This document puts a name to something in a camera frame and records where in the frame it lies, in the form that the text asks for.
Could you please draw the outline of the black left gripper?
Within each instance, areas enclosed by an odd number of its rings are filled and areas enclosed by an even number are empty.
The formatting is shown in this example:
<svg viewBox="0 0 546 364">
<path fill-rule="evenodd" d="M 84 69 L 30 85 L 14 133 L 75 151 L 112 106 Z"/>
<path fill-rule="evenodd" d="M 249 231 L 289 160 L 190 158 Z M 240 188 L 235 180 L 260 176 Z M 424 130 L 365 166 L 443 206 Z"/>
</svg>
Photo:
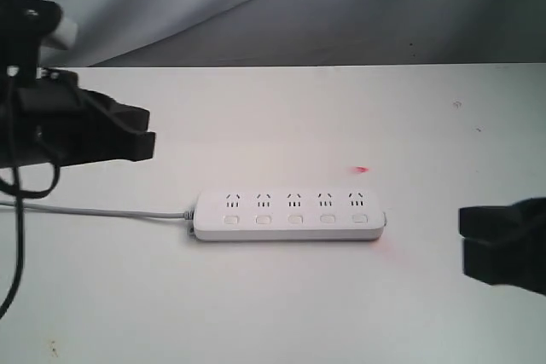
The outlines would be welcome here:
<svg viewBox="0 0 546 364">
<path fill-rule="evenodd" d="M 56 71 L 29 87 L 1 76 L 1 166 L 53 162 L 60 167 L 154 156 L 150 112 L 78 86 L 74 72 Z M 141 131 L 111 132 L 111 114 Z"/>
</svg>

